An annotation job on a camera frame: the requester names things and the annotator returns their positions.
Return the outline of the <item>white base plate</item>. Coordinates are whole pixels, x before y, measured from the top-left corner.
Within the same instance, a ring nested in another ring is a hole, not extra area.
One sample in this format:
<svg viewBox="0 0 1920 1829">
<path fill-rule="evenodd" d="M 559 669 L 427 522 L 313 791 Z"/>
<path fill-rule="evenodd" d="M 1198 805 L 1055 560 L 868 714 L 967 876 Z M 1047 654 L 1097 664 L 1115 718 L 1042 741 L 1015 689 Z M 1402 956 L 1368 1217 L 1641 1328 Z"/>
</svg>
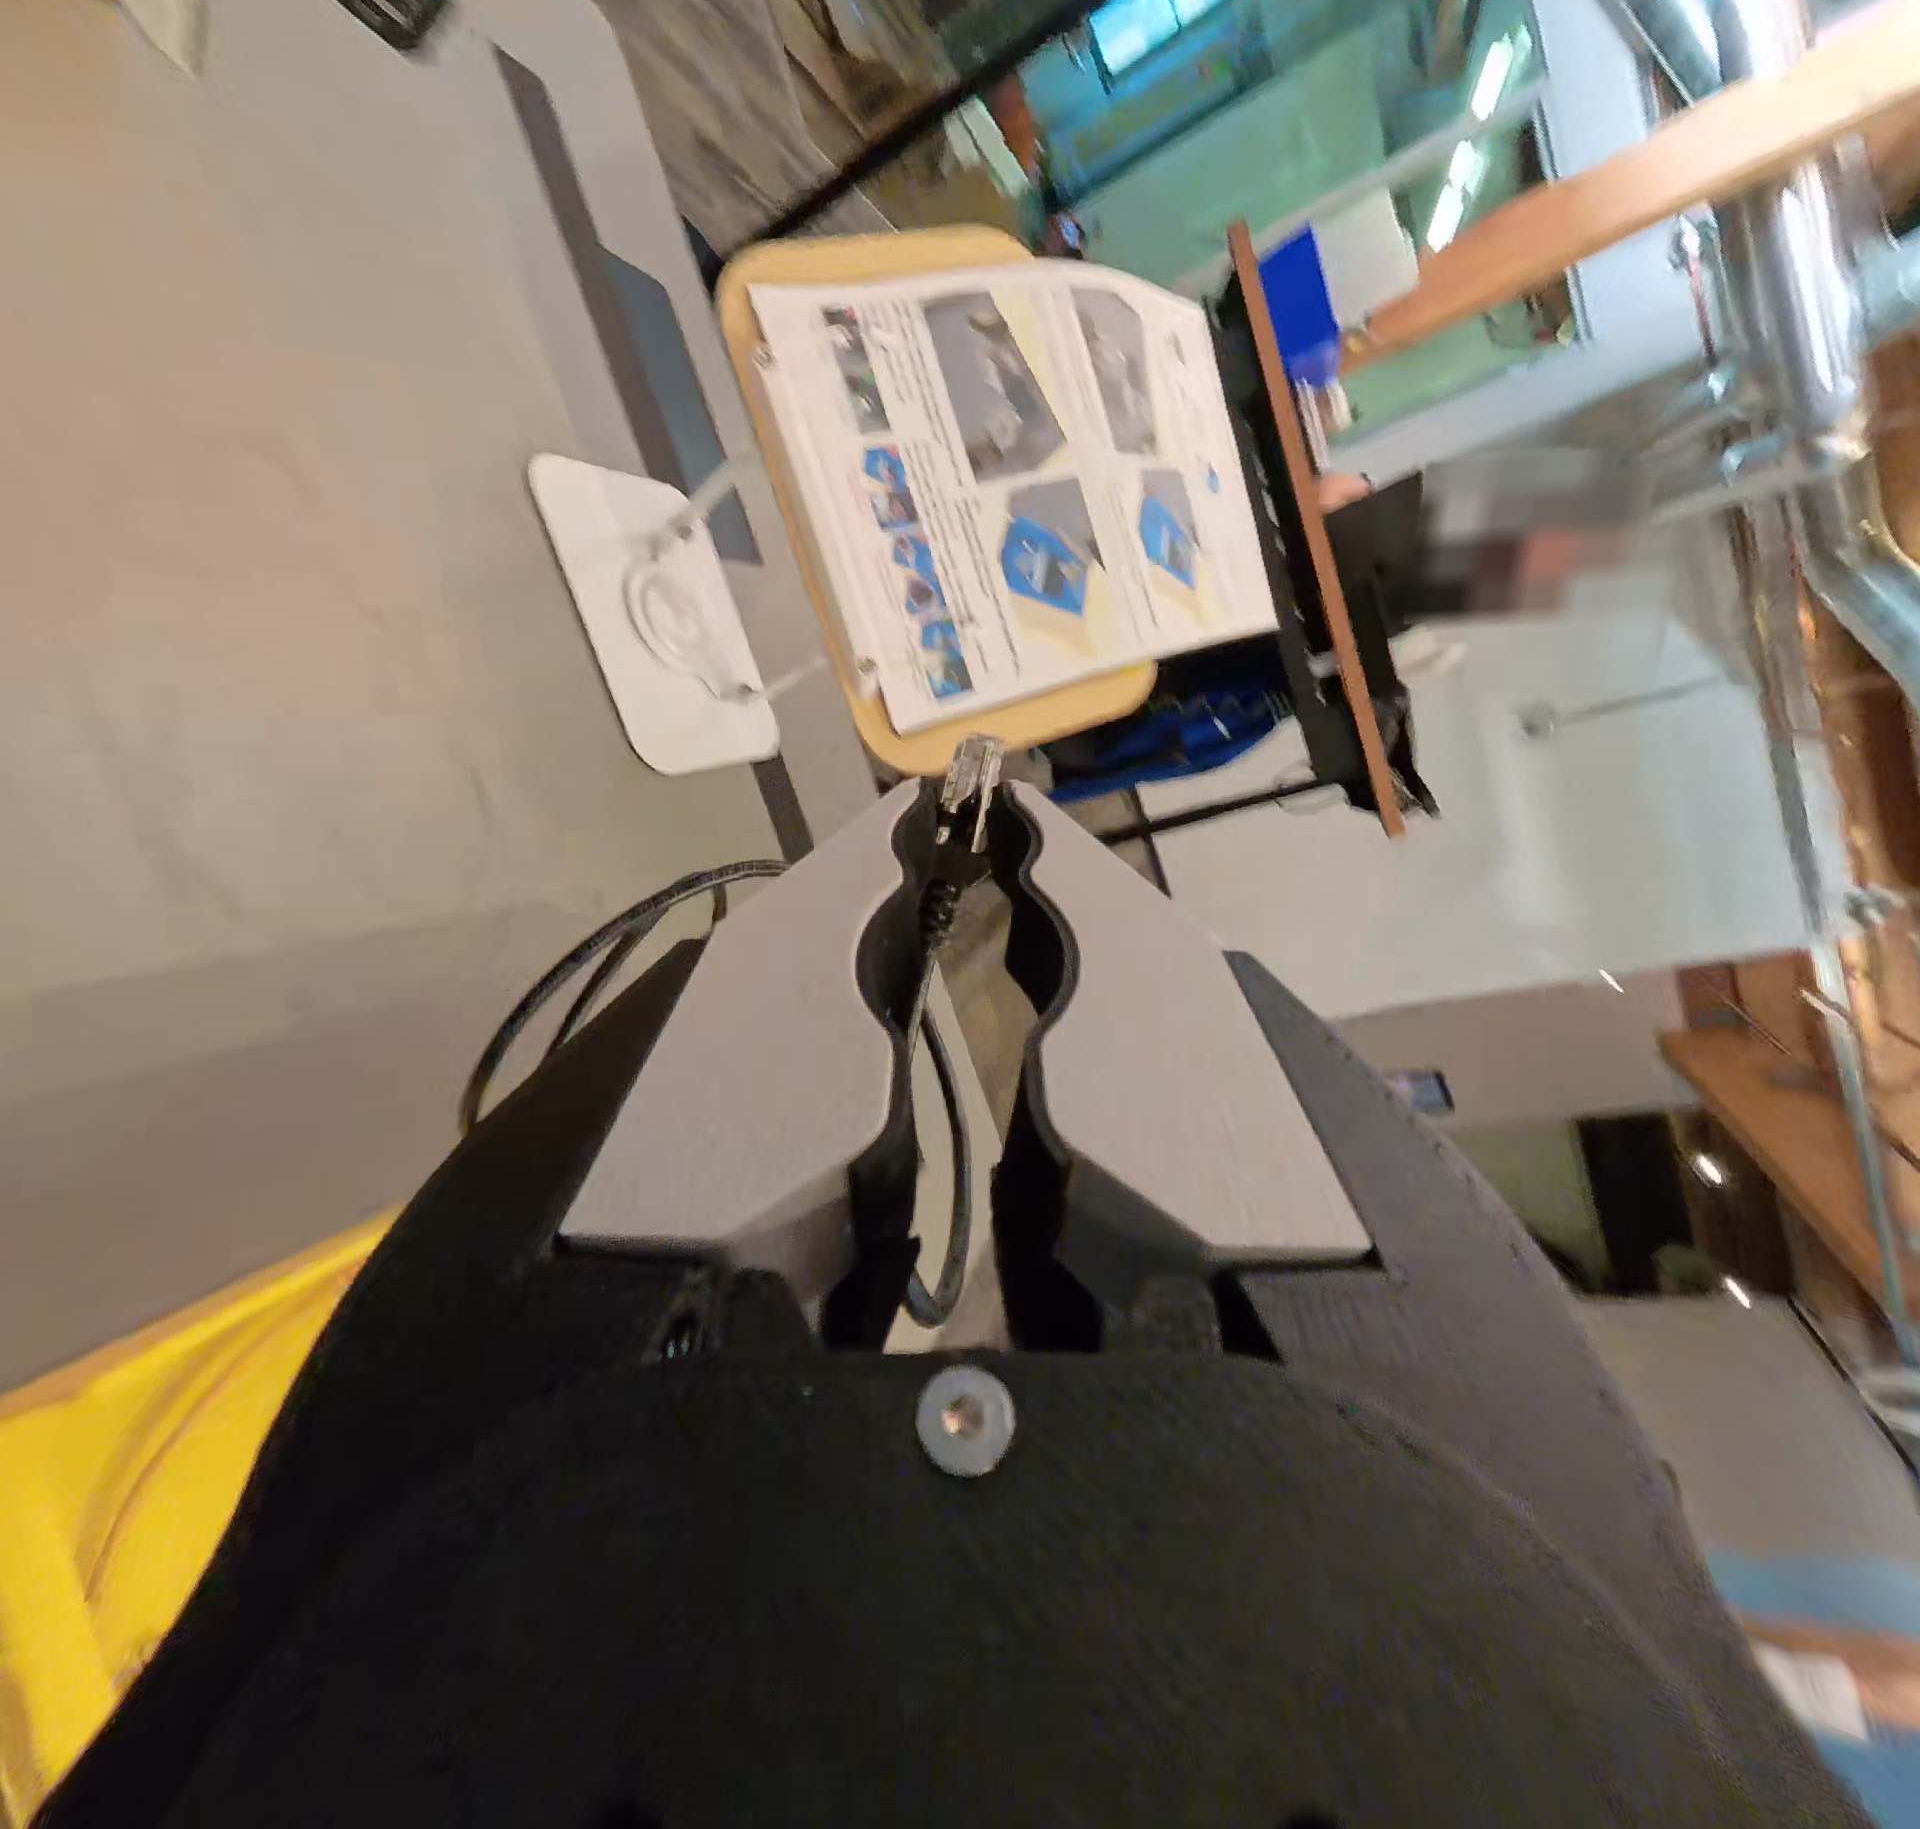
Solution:
<svg viewBox="0 0 1920 1829">
<path fill-rule="evenodd" d="M 524 479 L 636 761 L 665 777 L 774 761 L 779 752 L 774 704 L 722 706 L 684 673 L 659 666 L 632 627 L 622 597 L 631 552 L 688 491 L 553 452 L 533 457 Z M 759 682 L 763 673 L 711 534 L 714 514 L 710 539 L 682 548 L 678 567 L 722 610 L 728 631 L 746 631 L 746 642 L 733 652 L 747 676 Z"/>
</svg>

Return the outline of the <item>black and blue bag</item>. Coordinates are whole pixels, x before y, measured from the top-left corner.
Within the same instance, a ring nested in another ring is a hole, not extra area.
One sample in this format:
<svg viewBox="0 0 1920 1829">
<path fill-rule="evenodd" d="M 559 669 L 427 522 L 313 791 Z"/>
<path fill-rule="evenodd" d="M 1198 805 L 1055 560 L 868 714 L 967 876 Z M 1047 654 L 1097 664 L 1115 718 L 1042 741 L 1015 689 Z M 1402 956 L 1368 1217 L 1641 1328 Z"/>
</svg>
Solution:
<svg viewBox="0 0 1920 1829">
<path fill-rule="evenodd" d="M 1139 706 L 1044 745 L 1051 800 L 1101 802 L 1207 776 L 1292 719 L 1277 641 L 1253 638 L 1162 664 Z"/>
</svg>

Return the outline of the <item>printed instruction sheet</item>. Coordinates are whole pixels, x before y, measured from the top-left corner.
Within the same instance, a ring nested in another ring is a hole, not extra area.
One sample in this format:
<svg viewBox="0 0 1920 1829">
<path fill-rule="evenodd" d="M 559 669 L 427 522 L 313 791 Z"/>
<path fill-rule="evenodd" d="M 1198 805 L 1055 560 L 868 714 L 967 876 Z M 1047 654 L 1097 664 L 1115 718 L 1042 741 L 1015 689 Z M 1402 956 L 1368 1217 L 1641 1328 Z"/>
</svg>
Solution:
<svg viewBox="0 0 1920 1829">
<path fill-rule="evenodd" d="M 769 459 L 895 736 L 1279 627 L 1198 303 L 1024 257 L 747 308 Z"/>
</svg>

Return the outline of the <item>silver air duct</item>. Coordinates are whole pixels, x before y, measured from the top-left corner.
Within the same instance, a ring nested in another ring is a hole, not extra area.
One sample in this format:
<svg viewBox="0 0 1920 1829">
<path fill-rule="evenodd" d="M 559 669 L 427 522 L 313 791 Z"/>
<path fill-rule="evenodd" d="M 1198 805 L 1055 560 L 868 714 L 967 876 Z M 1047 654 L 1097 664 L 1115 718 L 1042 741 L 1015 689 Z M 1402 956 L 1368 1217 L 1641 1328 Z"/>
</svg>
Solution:
<svg viewBox="0 0 1920 1829">
<path fill-rule="evenodd" d="M 1608 0 L 1702 114 L 1717 95 L 1762 98 L 1784 122 L 1784 80 L 1811 64 L 1831 0 Z M 1915 322 L 1915 236 L 1868 236 L 1862 122 L 1814 126 L 1783 169 L 1735 178 L 1714 204 L 1742 378 L 1772 428 L 1728 449 L 1702 505 L 1776 500 L 1814 597 L 1917 695 L 1917 575 L 1889 531 L 1876 467 L 1871 339 Z"/>
</svg>

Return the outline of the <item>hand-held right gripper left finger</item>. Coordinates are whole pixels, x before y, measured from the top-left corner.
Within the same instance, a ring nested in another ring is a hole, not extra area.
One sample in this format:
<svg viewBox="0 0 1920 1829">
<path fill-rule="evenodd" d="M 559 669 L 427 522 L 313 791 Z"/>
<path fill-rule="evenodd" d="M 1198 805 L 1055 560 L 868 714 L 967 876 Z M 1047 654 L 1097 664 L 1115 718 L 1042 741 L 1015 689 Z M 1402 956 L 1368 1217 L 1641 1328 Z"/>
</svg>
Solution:
<svg viewBox="0 0 1920 1829">
<path fill-rule="evenodd" d="M 922 786 L 819 843 L 698 953 L 559 1238 L 768 1271 L 837 1346 L 882 1346 L 914 1266 L 911 1029 Z"/>
</svg>

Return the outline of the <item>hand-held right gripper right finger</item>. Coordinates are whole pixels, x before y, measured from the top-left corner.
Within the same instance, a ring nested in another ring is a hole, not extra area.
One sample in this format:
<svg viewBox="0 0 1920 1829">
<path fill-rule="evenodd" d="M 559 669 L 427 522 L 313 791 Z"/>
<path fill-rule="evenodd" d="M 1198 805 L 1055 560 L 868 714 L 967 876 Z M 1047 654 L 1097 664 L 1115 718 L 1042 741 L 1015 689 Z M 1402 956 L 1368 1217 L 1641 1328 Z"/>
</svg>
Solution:
<svg viewBox="0 0 1920 1829">
<path fill-rule="evenodd" d="M 993 1178 L 1015 1346 L 1100 1346 L 1162 1285 L 1355 1271 L 1374 1236 L 1229 953 L 1032 786 L 989 816 L 1036 1012 Z"/>
</svg>

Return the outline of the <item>yellow plastic bin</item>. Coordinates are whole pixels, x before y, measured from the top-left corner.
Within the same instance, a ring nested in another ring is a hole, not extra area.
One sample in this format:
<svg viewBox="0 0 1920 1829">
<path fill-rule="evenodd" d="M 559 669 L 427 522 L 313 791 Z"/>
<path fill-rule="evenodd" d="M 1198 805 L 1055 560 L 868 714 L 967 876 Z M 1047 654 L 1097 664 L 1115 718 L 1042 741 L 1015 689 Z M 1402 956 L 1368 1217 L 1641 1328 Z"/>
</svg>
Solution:
<svg viewBox="0 0 1920 1829">
<path fill-rule="evenodd" d="M 3 1801 L 32 1822 L 179 1617 L 398 1210 L 3 1397 Z"/>
</svg>

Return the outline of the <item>clear acrylic stand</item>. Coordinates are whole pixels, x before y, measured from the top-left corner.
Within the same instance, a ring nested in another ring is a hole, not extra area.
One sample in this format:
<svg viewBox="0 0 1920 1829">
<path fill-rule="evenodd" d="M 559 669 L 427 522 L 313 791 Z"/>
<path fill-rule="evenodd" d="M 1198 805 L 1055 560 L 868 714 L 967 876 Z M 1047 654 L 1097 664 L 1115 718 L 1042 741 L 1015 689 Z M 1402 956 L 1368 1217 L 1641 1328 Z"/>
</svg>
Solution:
<svg viewBox="0 0 1920 1829">
<path fill-rule="evenodd" d="M 834 646 L 807 658 L 774 679 L 752 682 L 733 646 L 746 631 L 728 631 L 722 610 L 693 576 L 678 567 L 679 550 L 710 539 L 711 514 L 744 484 L 769 484 L 772 476 L 759 449 L 726 457 L 678 507 L 638 539 L 622 581 L 622 597 L 640 642 L 659 666 L 674 669 L 697 682 L 722 706 L 742 710 L 772 704 L 804 682 L 834 669 Z"/>
</svg>

